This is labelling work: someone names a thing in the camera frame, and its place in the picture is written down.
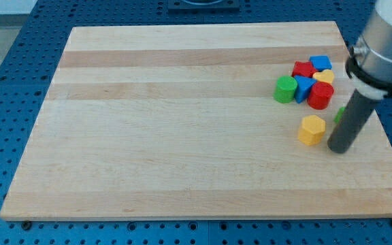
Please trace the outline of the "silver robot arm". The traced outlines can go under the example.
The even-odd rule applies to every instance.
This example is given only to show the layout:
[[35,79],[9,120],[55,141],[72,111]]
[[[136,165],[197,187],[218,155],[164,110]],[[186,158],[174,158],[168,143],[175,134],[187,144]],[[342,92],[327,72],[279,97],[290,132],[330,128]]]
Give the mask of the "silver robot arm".
[[378,0],[350,51],[346,71],[364,97],[392,97],[392,0]]

